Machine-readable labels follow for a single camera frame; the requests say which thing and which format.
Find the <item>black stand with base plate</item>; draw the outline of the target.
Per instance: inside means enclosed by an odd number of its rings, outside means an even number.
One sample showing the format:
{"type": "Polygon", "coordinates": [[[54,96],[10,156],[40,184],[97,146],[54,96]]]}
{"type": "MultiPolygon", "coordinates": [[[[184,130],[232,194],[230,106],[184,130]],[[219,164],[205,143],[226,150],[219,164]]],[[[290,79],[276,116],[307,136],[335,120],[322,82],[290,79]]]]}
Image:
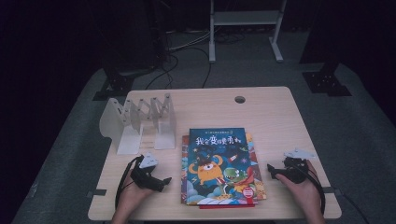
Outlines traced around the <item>black stand with base plate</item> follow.
{"type": "Polygon", "coordinates": [[[127,94],[138,77],[165,60],[165,33],[159,0],[89,0],[88,7],[103,40],[100,60],[106,74],[95,98],[127,94]]]}
{"type": "Polygon", "coordinates": [[[350,91],[335,75],[340,60],[337,56],[337,28],[332,12],[334,8],[333,0],[320,0],[300,63],[323,63],[318,71],[303,72],[304,80],[313,93],[350,96],[350,91]]]}

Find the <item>clear acrylic book rack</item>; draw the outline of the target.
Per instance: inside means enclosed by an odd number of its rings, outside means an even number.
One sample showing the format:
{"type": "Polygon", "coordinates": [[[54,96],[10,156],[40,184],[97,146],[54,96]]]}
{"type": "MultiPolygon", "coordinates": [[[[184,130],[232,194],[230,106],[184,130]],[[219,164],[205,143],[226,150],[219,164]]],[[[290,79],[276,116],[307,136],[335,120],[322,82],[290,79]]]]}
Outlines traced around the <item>clear acrylic book rack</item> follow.
{"type": "Polygon", "coordinates": [[[136,103],[126,99],[123,105],[115,98],[107,101],[99,130],[111,139],[119,155],[139,152],[145,128],[154,129],[156,150],[176,147],[177,121],[169,92],[163,98],[141,98],[136,103]]]}

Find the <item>red picture book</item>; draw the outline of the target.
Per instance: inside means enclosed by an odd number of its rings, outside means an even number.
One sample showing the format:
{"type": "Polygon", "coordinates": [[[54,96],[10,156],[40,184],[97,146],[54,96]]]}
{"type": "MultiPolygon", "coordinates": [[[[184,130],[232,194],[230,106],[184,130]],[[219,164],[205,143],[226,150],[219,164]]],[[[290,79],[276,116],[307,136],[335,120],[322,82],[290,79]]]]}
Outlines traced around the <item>red picture book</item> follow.
{"type": "Polygon", "coordinates": [[[200,209],[222,209],[222,208],[248,208],[255,207],[255,204],[202,204],[200,209]]]}

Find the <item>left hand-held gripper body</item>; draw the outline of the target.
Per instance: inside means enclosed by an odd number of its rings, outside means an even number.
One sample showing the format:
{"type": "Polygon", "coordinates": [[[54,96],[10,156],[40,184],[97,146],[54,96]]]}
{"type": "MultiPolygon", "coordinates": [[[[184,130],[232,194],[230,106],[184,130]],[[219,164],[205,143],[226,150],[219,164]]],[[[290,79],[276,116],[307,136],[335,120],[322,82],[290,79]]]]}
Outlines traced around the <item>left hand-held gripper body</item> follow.
{"type": "Polygon", "coordinates": [[[158,161],[155,157],[148,152],[146,155],[140,155],[133,160],[134,168],[130,174],[132,180],[141,189],[152,189],[155,190],[157,184],[157,178],[151,175],[158,161]]]}

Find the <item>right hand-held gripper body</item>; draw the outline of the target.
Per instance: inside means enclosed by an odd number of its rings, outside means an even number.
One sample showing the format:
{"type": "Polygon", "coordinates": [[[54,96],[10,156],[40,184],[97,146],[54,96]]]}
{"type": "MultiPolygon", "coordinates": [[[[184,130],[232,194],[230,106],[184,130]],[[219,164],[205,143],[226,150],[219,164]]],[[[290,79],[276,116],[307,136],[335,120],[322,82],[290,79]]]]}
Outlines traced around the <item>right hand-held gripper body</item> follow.
{"type": "Polygon", "coordinates": [[[307,179],[308,165],[307,160],[314,159],[316,154],[306,150],[295,148],[284,153],[284,165],[286,168],[285,176],[295,184],[300,184],[307,179]]]}

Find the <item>person's left hand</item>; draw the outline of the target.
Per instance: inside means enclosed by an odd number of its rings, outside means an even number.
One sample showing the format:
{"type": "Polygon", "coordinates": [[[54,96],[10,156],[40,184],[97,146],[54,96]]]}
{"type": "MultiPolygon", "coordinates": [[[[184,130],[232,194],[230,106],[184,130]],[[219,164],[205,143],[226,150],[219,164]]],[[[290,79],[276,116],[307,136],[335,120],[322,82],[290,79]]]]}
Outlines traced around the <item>person's left hand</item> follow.
{"type": "Polygon", "coordinates": [[[141,189],[135,183],[129,184],[120,194],[116,209],[117,214],[129,216],[132,212],[153,193],[151,189],[141,189]]]}

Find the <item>white metal stand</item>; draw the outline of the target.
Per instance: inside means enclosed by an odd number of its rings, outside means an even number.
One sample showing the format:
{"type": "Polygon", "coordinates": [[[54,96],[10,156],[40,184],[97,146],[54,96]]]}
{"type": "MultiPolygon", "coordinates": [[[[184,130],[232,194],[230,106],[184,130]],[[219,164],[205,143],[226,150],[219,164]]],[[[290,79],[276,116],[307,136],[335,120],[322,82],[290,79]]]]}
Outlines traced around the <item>white metal stand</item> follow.
{"type": "Polygon", "coordinates": [[[269,37],[269,42],[276,61],[282,63],[283,56],[277,44],[281,24],[283,21],[288,0],[281,0],[279,10],[262,11],[216,11],[214,0],[210,0],[210,19],[209,19],[209,44],[208,60],[211,63],[216,61],[215,28],[218,26],[246,26],[246,25],[274,25],[275,30],[269,37]]]}

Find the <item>person's right hand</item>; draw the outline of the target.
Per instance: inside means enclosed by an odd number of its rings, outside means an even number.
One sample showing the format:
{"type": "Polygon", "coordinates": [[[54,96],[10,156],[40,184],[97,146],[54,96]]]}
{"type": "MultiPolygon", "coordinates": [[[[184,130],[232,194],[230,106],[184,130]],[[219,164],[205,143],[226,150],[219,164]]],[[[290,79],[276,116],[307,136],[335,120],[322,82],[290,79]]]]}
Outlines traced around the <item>person's right hand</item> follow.
{"type": "Polygon", "coordinates": [[[300,184],[295,184],[284,176],[279,181],[291,192],[294,201],[302,209],[304,215],[307,213],[321,213],[320,195],[310,180],[306,179],[300,184]]]}

